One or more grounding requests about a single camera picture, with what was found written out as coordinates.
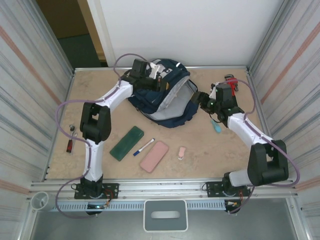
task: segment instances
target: pink eraser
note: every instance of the pink eraser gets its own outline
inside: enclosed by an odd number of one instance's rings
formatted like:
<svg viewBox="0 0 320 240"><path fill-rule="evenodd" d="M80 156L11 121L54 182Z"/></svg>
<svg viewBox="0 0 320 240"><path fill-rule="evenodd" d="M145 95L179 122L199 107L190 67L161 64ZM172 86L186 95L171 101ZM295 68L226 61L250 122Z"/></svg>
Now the pink eraser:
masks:
<svg viewBox="0 0 320 240"><path fill-rule="evenodd" d="M153 148L148 152L145 158L141 161L140 167L151 173L161 159L168 152L169 147L165 145L162 141L157 141Z"/></svg>
<svg viewBox="0 0 320 240"><path fill-rule="evenodd" d="M184 159L185 151L186 151L186 148L184 146L181 146L180 149L179 149L179 153L178 153L178 159L179 160Z"/></svg>

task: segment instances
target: corrugated metal wall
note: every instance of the corrugated metal wall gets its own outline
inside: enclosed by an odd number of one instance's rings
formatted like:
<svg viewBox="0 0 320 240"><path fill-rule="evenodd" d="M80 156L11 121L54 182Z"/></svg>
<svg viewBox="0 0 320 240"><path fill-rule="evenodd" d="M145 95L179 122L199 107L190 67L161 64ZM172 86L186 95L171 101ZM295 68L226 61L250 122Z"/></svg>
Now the corrugated metal wall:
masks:
<svg viewBox="0 0 320 240"><path fill-rule="evenodd" d="M56 134L54 114L72 69L30 0L0 1L0 239L16 239L22 204L41 181Z"/></svg>
<svg viewBox="0 0 320 240"><path fill-rule="evenodd" d="M291 4L252 76L273 138L300 168L302 211L320 239L320 0Z"/></svg>

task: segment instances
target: wooden tabletop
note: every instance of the wooden tabletop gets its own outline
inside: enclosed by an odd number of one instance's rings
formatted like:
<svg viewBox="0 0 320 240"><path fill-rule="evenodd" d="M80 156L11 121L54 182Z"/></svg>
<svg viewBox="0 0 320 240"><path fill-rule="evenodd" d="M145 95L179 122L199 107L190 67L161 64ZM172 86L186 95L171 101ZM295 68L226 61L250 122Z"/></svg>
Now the wooden tabletop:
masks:
<svg viewBox="0 0 320 240"><path fill-rule="evenodd" d="M236 78L246 81L244 69L190 69L191 80L199 91L210 91L211 83L222 82L224 75L233 74ZM108 92L117 82L112 70L78 71L69 96L73 99L95 100ZM253 107L250 90L239 83L236 92L237 102L245 112ZM69 104L61 122L67 132L69 125L76 126L78 137L82 136L79 124L82 103ZM257 112L249 119L261 129ZM111 114L111 134L104 144L102 170L105 179L155 179L155 178L211 178L222 177L224 173L247 167L250 150L240 138L220 123L222 132L217 133L209 115L202 109L183 126L165 128L147 119L127 100L123 101ZM122 159L117 161L109 151L133 127L144 131L144 136L136 146ZM133 153L150 139L162 141L169 146L169 151L152 173L141 169L140 162L155 144L152 143L137 156ZM73 153L66 152L68 138L58 133L54 152L50 163L47 179L75 178L80 176L85 167L85 144L76 142ZM186 147L183 160L178 160L179 147Z"/></svg>

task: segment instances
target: pink pencil case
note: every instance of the pink pencil case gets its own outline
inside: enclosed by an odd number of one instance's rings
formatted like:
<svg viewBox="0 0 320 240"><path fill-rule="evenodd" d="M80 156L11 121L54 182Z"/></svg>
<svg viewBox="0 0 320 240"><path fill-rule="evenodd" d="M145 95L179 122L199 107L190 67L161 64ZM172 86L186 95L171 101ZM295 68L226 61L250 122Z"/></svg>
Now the pink pencil case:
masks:
<svg viewBox="0 0 320 240"><path fill-rule="evenodd" d="M152 173L161 159L168 152L169 147L162 141L157 141L153 148L148 152L145 158L141 161L140 167L148 173Z"/></svg>

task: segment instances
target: green pencil case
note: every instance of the green pencil case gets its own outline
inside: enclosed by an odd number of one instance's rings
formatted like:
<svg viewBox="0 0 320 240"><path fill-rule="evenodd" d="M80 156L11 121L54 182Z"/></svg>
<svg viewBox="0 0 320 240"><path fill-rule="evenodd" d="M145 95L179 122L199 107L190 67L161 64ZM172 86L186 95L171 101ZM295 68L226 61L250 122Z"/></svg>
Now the green pencil case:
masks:
<svg viewBox="0 0 320 240"><path fill-rule="evenodd" d="M120 162L144 135L144 131L134 126L121 138L117 145L111 149L111 156Z"/></svg>

